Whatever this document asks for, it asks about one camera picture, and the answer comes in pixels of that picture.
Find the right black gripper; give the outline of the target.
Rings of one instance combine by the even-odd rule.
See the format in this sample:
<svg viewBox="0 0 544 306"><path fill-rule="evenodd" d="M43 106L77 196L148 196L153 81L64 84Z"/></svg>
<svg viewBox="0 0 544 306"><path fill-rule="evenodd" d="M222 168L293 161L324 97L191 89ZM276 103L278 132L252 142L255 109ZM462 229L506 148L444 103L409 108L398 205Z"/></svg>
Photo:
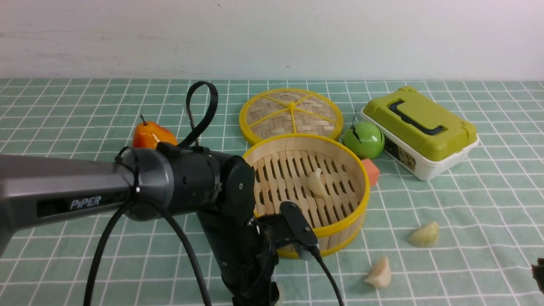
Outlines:
<svg viewBox="0 0 544 306"><path fill-rule="evenodd" d="M539 291L544 294L544 258L538 258L536 264L530 265L532 277L535 280Z"/></svg>

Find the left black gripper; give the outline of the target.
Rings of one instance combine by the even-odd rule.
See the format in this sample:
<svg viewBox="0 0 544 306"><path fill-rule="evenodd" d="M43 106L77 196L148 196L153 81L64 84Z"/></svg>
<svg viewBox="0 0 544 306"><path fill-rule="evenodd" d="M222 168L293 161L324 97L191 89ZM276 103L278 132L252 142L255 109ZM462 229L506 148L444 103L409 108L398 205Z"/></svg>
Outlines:
<svg viewBox="0 0 544 306"><path fill-rule="evenodd" d="M253 210L233 215L214 210L197 212L197 217L219 265L220 275L232 295L234 306L274 306L279 290L272 282L277 256L270 237L248 222Z"/></svg>

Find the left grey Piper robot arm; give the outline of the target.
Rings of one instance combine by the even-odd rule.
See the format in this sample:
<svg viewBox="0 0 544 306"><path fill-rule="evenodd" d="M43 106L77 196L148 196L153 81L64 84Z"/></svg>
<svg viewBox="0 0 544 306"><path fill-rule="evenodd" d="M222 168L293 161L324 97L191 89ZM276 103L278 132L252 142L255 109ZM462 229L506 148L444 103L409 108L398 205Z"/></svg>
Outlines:
<svg viewBox="0 0 544 306"><path fill-rule="evenodd" d="M196 253L173 219L195 212L235 306L274 306L278 256L270 227L253 215L253 168L205 147L124 147L114 162L1 155L1 250L16 231L114 211L93 256L84 294L91 304L106 243L122 216L167 220L193 266L204 304L211 300Z"/></svg>

